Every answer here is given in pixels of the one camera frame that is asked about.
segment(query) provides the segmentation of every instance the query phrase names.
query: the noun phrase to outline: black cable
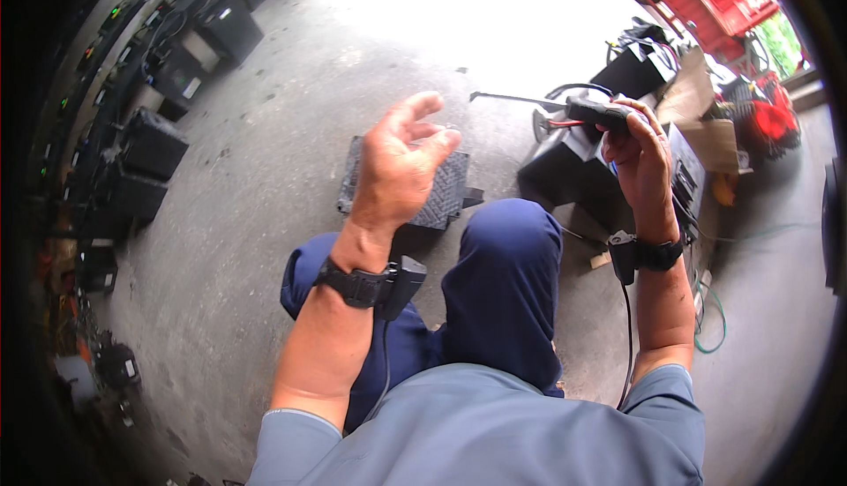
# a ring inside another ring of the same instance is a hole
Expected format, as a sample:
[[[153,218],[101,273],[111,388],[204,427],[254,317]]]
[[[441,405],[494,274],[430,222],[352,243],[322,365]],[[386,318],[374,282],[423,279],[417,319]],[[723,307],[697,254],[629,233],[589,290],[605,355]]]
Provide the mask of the black cable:
[[[385,385],[385,387],[382,388],[382,394],[379,395],[379,397],[376,400],[376,403],[371,408],[370,412],[367,414],[365,419],[362,420],[362,423],[365,423],[365,422],[367,422],[368,420],[370,420],[371,418],[374,417],[374,415],[376,414],[376,410],[379,407],[379,404],[382,403],[383,398],[385,398],[386,394],[388,394],[388,387],[391,385],[391,360],[388,357],[388,340],[387,340],[387,337],[388,337],[388,322],[389,321],[386,321],[386,324],[384,324],[383,327],[382,327],[382,355],[383,355],[383,357],[386,358],[386,385]]]
[[[627,331],[630,333],[630,361],[627,364],[627,378],[623,381],[621,400],[616,407],[618,410],[623,406],[623,399],[627,397],[627,387],[630,386],[630,377],[633,374],[633,311],[630,307],[630,294],[627,293],[627,286],[623,285],[623,282],[621,282],[621,289],[623,290],[623,300],[627,301]]]
[[[556,89],[547,93],[545,98],[547,100],[556,100],[565,90],[568,89],[597,89],[598,91],[605,93],[609,98],[614,98],[615,94],[611,92],[611,89],[608,89],[603,86],[599,86],[598,84],[586,84],[586,83],[576,83],[576,84],[564,84],[562,86],[558,86]]]

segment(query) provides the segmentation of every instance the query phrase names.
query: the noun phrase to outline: navy blue pants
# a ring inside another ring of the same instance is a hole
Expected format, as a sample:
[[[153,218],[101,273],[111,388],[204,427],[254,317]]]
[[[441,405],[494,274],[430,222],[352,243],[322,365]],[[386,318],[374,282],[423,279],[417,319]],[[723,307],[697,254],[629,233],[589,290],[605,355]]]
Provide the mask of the navy blue pants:
[[[337,233],[315,236],[289,258],[281,303],[297,314]],[[514,374],[546,396],[556,387],[562,365],[553,351],[562,229],[541,206],[506,199],[481,207],[461,235],[459,261],[441,282],[447,321],[427,329],[411,302],[388,327],[391,387],[433,366],[477,363]],[[384,322],[362,372],[353,384],[345,430],[364,420],[385,385]]]

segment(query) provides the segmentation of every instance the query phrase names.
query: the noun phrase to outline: red machine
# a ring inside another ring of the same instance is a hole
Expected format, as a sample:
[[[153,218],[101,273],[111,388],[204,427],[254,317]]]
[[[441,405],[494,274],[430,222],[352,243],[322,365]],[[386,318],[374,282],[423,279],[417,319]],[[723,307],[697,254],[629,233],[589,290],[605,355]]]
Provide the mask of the red machine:
[[[703,51],[736,74],[757,74],[750,30],[776,14],[775,0],[638,0],[650,4],[680,37],[690,32]]]

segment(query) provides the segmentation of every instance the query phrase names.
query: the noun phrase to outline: concrete floor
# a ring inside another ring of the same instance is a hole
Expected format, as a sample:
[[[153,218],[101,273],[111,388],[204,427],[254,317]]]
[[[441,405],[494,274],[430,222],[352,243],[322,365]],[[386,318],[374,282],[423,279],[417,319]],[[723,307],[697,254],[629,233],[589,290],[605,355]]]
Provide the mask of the concrete floor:
[[[103,326],[134,349],[141,369],[136,426],[121,443],[137,456],[145,481],[186,480],[188,471],[212,483],[247,479],[292,324],[279,304],[281,275],[295,247],[341,227],[334,202],[352,135],[395,101],[439,90],[446,108],[435,121],[463,133],[468,184],[485,189],[489,201],[517,195],[515,171],[535,143],[530,108],[486,100],[471,106],[468,94],[543,95],[585,81],[605,64],[604,40],[628,28],[633,15],[649,17],[632,0],[261,5],[253,17],[265,38],[240,68],[197,93],[179,122],[191,147],[156,220],[120,250],[116,289],[99,305]],[[736,209],[739,233],[818,221],[830,150],[806,142],[793,163],[783,163],[795,172],[781,188]],[[742,188],[756,179],[745,177]],[[439,282],[471,214],[416,254],[429,278],[415,301],[430,326],[443,322]],[[808,259],[795,261],[799,253]],[[626,372],[626,312],[611,267],[590,271],[590,254],[566,239],[556,345],[566,395],[613,405]],[[693,377],[709,429],[706,477],[742,484],[799,411],[834,305],[822,288],[815,229],[739,244],[721,256],[715,287],[730,334],[719,352],[697,355]]]

